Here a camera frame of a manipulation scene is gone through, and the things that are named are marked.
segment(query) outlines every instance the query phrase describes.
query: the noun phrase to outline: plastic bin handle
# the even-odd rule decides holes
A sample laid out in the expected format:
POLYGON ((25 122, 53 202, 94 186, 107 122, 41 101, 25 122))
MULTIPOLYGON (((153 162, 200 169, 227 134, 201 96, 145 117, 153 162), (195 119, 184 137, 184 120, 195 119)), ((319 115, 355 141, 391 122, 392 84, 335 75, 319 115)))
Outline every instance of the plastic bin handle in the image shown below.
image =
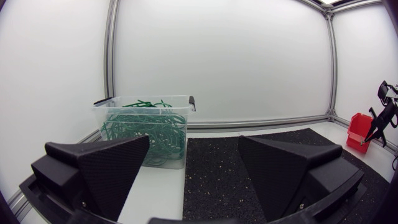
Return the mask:
POLYGON ((193 111, 196 112, 197 108, 195 107, 195 99, 193 96, 189 96, 189 104, 193 106, 193 111))
POLYGON ((105 101, 108 101, 108 100, 110 100, 110 99, 112 99, 112 98, 113 98, 113 97, 108 97, 108 98, 106 98, 106 99, 99 100, 99 101, 95 102, 94 105, 101 106, 105 101))

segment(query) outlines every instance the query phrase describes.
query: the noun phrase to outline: enclosure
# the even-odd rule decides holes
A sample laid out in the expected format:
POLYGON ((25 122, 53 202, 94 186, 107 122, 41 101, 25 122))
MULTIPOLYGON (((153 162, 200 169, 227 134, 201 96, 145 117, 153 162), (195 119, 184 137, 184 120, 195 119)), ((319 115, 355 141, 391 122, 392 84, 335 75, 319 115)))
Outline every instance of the enclosure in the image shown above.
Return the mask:
MULTIPOLYGON (((384 109, 377 89, 398 83, 397 61, 397 31, 379 0, 8 0, 0 11, 0 190, 22 223, 42 223, 18 186, 44 143, 98 141, 94 102, 159 95, 195 97, 188 138, 312 128, 390 182, 396 129, 389 125, 387 146, 373 140, 366 154, 345 141, 352 116, 384 109)), ((181 219, 184 178, 185 169, 141 169, 119 221, 181 219)))

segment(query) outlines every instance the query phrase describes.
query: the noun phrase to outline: transparent plastic bin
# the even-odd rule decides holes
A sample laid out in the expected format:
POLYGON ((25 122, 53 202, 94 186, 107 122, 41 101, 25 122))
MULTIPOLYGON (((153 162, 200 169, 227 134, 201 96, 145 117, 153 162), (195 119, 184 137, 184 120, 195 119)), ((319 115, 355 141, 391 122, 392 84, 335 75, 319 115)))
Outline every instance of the transparent plastic bin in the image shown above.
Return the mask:
POLYGON ((93 107, 104 141, 148 135, 150 147, 142 165, 167 169, 185 165, 187 120, 195 110, 192 96, 119 96, 93 107), (124 107, 139 101, 155 107, 124 107))

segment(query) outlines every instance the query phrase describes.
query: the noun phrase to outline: metal bar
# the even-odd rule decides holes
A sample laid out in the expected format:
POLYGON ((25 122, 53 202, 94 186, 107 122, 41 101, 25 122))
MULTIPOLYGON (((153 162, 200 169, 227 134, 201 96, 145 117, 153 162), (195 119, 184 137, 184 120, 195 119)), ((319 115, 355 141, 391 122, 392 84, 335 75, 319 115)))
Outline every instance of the metal bar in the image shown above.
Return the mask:
POLYGON ((333 121, 333 117, 336 116, 336 90, 337 90, 337 50, 336 50, 336 39, 335 30, 333 28, 333 14, 325 13, 326 23, 328 25, 328 33, 331 48, 331 92, 329 100, 329 108, 326 112, 330 117, 330 121, 333 121))
POLYGON ((95 141, 98 141, 99 139, 101 139, 101 133, 97 129, 93 133, 89 134, 87 137, 85 137, 82 140, 80 140, 78 143, 95 142, 95 141))
POLYGON ((379 4, 382 3, 381 0, 366 0, 366 1, 360 1, 352 4, 347 4, 344 6, 336 6, 331 9, 331 13, 338 13, 338 12, 344 12, 350 9, 356 9, 358 7, 363 7, 363 6, 369 6, 373 4, 379 4))
POLYGON ((113 58, 114 58, 114 30, 116 27, 116 16, 118 14, 119 0, 111 0, 109 2, 108 18, 105 29, 104 43, 104 90, 105 98, 114 97, 114 74, 113 74, 113 58))
POLYGON ((307 122, 314 121, 326 121, 328 119, 328 115, 318 115, 318 116, 307 116, 307 117, 299 117, 299 118, 285 118, 285 119, 270 119, 270 120, 262 120, 262 121, 237 121, 237 122, 220 122, 220 123, 188 123, 188 132, 189 133, 197 133, 197 132, 225 132, 234 130, 243 129, 267 129, 267 128, 275 128, 276 126, 281 125, 290 125, 293 124, 302 124, 307 122))
MULTIPOLYGON (((335 123, 339 124, 340 126, 347 128, 349 127, 349 121, 347 121, 344 118, 339 118, 339 117, 335 117, 335 123)), ((379 146, 382 146, 382 142, 379 139, 373 139, 372 142, 378 144, 379 146)), ((392 142, 387 140, 386 146, 384 147, 385 150, 389 151, 391 154, 393 155, 398 155, 398 146, 396 146, 395 144, 393 144, 392 142)))
POLYGON ((20 222, 32 209, 32 205, 27 201, 20 189, 7 201, 7 204, 20 222))
POLYGON ((318 5, 317 3, 311 1, 311 0, 299 0, 300 2, 303 2, 304 4, 309 5, 310 7, 320 11, 320 12, 326 12, 325 8, 318 5))

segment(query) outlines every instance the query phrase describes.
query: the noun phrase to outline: ceiling light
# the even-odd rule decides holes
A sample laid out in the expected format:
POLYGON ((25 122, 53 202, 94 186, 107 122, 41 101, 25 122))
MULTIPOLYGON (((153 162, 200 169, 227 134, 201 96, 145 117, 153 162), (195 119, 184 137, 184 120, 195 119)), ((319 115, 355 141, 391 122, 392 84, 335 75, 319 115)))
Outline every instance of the ceiling light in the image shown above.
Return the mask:
POLYGON ((320 0, 321 2, 325 3, 325 4, 332 4, 341 0, 320 0))

